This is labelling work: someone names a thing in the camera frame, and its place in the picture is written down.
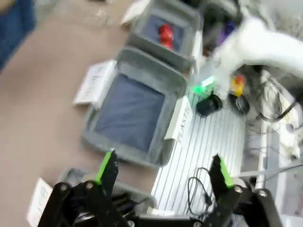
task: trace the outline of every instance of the gray fabric box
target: gray fabric box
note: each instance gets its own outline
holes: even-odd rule
[[[161,23],[168,23],[175,32],[174,50],[158,40]],[[137,47],[181,72],[193,63],[191,57],[196,31],[200,27],[199,13],[180,1],[152,0],[135,21],[127,44]]]
[[[165,166],[173,151],[175,140],[164,140],[164,137],[177,100],[186,93],[187,81],[180,72],[132,47],[124,48],[116,60],[116,77],[108,89],[101,109],[93,106],[89,109],[83,141],[102,153],[114,148],[118,158],[124,161],[153,168]],[[117,80],[121,75],[127,77],[122,82],[131,80],[132,85],[141,84],[140,90],[149,90],[145,94],[147,99],[143,99],[140,92],[136,99],[131,90],[124,90],[121,81]],[[151,90],[157,95],[150,95]],[[161,105],[154,103],[158,97]],[[145,121],[149,121],[149,117],[153,118],[154,125],[146,124]],[[149,141],[150,144],[146,147],[146,144],[142,145],[142,141]]]

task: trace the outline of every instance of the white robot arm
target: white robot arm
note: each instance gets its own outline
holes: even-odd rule
[[[200,74],[209,74],[211,67],[211,75],[208,76],[214,76],[219,86],[215,93],[225,99],[230,75],[243,64],[274,66],[303,78],[303,42],[268,30],[257,17],[248,17],[215,49]]]

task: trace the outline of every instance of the open storage box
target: open storage box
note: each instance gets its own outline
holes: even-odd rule
[[[187,90],[182,74],[132,47],[116,58],[113,82],[97,109],[89,109],[84,142],[118,158],[159,168],[168,163],[175,143],[164,139],[176,102]]]
[[[85,171],[79,168],[68,168],[61,173],[58,182],[67,182],[72,186],[76,186],[79,183],[87,180],[94,180],[94,175],[90,174],[89,171]],[[114,196],[124,193],[127,193],[132,201],[138,203],[135,206],[136,214],[146,214],[148,207],[156,207],[156,200],[151,195],[143,193],[133,187],[116,181],[112,195]]]
[[[159,28],[169,24],[173,30],[173,50],[161,45]],[[192,64],[194,38],[200,17],[196,10],[179,1],[152,0],[136,20],[127,43],[184,72]]]

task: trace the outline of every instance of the beige table surface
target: beige table surface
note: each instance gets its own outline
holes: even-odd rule
[[[10,7],[14,3],[15,0],[0,0],[0,14],[5,13],[8,7]]]
[[[127,32],[118,22],[129,3],[114,1],[106,9],[114,24],[102,30],[54,13],[0,75],[0,226],[28,226],[38,177],[54,184],[67,167],[97,171],[103,156],[80,143],[87,107],[73,106],[72,100],[88,67],[123,47]],[[150,192],[156,173],[119,164],[118,179]]]

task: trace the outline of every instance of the blue cloth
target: blue cloth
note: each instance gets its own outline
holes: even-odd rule
[[[0,71],[35,23],[32,0],[15,0],[15,4],[0,13]]]
[[[120,74],[104,100],[95,132],[147,153],[164,98],[164,94]]]
[[[179,51],[184,37],[184,30],[183,28],[176,26],[160,17],[151,15],[147,23],[143,29],[143,35],[147,36],[148,38],[152,39],[158,44],[161,44],[160,42],[160,35],[159,35],[159,29],[162,25],[169,24],[173,30],[174,39],[173,39],[173,48],[174,51]]]

